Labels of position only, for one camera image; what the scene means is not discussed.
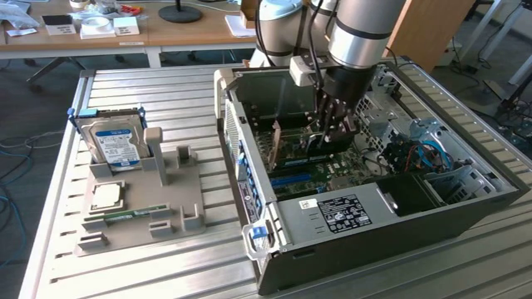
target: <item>white box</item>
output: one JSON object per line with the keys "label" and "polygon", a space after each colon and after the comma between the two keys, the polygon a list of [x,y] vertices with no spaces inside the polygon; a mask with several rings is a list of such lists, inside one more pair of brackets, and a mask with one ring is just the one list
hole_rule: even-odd
{"label": "white box", "polygon": [[94,32],[94,31],[86,30],[85,28],[81,27],[81,30],[80,30],[80,38],[81,39],[101,39],[104,37],[116,37],[114,31],[112,28],[108,31]]}
{"label": "white box", "polygon": [[52,36],[58,36],[62,34],[73,34],[76,33],[76,28],[73,24],[65,25],[46,25],[48,34]]}
{"label": "white box", "polygon": [[116,17],[113,19],[114,33],[117,36],[132,36],[140,34],[136,17]]}

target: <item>hard drive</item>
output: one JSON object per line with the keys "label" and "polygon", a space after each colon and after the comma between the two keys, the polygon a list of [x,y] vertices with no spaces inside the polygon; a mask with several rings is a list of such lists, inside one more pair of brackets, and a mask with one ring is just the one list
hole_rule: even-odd
{"label": "hard drive", "polygon": [[94,163],[108,163],[112,171],[140,168],[140,159],[148,158],[144,142],[144,110],[81,109],[70,114],[70,121],[86,143]]}

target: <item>chair wheel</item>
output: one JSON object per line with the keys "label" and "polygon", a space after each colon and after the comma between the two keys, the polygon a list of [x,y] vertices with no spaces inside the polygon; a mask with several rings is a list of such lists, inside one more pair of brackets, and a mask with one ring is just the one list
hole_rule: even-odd
{"label": "chair wheel", "polygon": [[116,56],[114,56],[114,60],[116,60],[117,62],[120,62],[121,64],[125,62],[125,58],[124,58],[124,56],[121,56],[121,55],[116,55]]}
{"label": "chair wheel", "polygon": [[32,93],[41,93],[42,92],[42,87],[37,84],[29,84],[29,91]]}
{"label": "chair wheel", "polygon": [[33,59],[24,59],[24,64],[25,64],[28,67],[36,66],[36,62],[34,62]]}

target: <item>hard drive label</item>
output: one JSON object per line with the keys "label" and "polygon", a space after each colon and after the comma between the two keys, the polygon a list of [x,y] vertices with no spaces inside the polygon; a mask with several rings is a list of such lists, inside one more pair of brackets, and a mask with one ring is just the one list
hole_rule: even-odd
{"label": "hard drive label", "polygon": [[110,165],[129,166],[138,163],[137,149],[129,143],[132,136],[132,131],[128,129],[96,132],[101,152]]}
{"label": "hard drive label", "polygon": [[337,234],[372,223],[356,195],[346,195],[317,203],[330,232]]}

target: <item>aluminum profile table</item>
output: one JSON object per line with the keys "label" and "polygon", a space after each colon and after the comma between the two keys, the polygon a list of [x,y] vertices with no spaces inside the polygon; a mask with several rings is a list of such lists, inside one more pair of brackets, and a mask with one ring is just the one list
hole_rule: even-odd
{"label": "aluminum profile table", "polygon": [[[42,210],[20,298],[258,298],[214,127],[213,71],[230,65],[85,73],[73,107],[142,103],[162,150],[190,145],[200,160],[206,232],[77,258],[88,163],[70,124]],[[526,184],[530,161],[413,65],[404,71]],[[428,113],[412,101],[417,115]],[[458,238],[266,298],[520,298],[532,293],[532,193]]]}

